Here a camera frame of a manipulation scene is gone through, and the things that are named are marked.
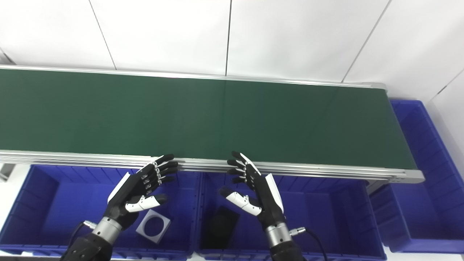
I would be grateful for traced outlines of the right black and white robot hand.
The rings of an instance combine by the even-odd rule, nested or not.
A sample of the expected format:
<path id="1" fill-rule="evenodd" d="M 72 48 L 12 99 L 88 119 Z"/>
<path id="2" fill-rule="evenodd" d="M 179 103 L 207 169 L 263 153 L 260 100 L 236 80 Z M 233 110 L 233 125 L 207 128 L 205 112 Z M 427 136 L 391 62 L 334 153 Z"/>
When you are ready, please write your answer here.
<path id="1" fill-rule="evenodd" d="M 234 159 L 227 161 L 232 166 L 227 173 L 235 175 L 234 183 L 245 183 L 255 193 L 256 198 L 243 195 L 227 186 L 219 190 L 220 195 L 257 217 L 272 251 L 295 247 L 283 213 L 283 202 L 272 174 L 262 175 L 252 160 L 240 152 L 233 151 L 232 156 Z"/>

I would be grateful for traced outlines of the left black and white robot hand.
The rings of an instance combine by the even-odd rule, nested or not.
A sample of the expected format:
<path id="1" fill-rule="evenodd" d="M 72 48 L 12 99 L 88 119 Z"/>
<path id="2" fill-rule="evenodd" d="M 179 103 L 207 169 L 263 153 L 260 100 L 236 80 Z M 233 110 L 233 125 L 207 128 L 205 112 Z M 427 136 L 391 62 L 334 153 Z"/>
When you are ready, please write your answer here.
<path id="1" fill-rule="evenodd" d="M 135 223 L 139 212 L 160 206 L 167 202 L 166 194 L 152 195 L 163 183 L 172 182 L 178 171 L 174 155 L 162 155 L 149 162 L 136 173 L 127 173 L 107 200 L 103 218 L 92 234 L 109 244 L 114 244 L 121 231 Z"/>

